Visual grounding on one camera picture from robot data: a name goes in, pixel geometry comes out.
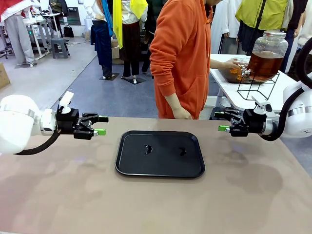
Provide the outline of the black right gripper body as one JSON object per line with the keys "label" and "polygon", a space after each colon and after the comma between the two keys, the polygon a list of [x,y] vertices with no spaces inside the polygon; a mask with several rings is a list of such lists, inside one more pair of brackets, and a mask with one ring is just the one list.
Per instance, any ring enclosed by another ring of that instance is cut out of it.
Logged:
{"label": "black right gripper body", "polygon": [[254,109],[245,109],[243,113],[247,134],[261,134],[266,123],[266,114],[257,114]]}

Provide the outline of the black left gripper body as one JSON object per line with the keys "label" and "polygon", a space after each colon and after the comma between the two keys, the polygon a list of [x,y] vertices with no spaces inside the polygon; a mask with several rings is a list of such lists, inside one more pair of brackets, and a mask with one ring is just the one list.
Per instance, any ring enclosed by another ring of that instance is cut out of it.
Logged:
{"label": "black left gripper body", "polygon": [[57,109],[57,131],[60,135],[78,135],[79,134],[79,110],[70,109],[64,114],[63,109]]}

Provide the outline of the person's left hand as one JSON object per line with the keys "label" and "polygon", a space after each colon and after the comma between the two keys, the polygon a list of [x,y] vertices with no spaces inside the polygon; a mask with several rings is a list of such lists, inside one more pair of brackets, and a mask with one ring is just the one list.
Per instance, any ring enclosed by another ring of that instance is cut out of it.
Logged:
{"label": "person's left hand", "polygon": [[241,69],[240,65],[242,63],[239,62],[238,60],[236,59],[231,59],[231,60],[228,60],[226,62],[223,63],[223,69],[224,70],[236,70],[236,71],[239,71]]}

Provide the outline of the person's right hand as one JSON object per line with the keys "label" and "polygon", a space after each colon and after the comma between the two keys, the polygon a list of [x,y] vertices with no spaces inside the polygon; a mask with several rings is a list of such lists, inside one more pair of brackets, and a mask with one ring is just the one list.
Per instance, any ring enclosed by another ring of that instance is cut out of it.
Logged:
{"label": "person's right hand", "polygon": [[191,114],[183,107],[173,109],[173,115],[175,119],[193,119]]}

